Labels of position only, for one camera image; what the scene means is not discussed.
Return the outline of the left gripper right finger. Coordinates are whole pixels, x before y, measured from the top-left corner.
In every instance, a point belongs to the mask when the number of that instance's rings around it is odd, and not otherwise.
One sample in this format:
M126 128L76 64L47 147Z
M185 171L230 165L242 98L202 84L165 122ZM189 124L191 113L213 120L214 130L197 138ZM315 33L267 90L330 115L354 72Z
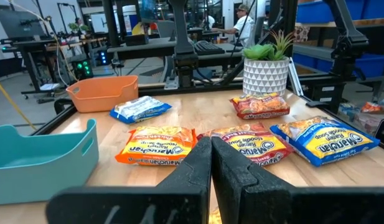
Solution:
M223 223L384 223L384 187L295 187L219 137L212 151Z

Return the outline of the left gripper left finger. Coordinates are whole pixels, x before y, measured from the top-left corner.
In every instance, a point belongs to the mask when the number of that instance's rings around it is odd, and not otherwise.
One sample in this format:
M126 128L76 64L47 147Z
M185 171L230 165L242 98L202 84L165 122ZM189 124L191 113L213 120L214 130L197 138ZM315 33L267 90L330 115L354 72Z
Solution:
M212 142L202 138L155 187L72 187L53 196L49 223L208 223Z

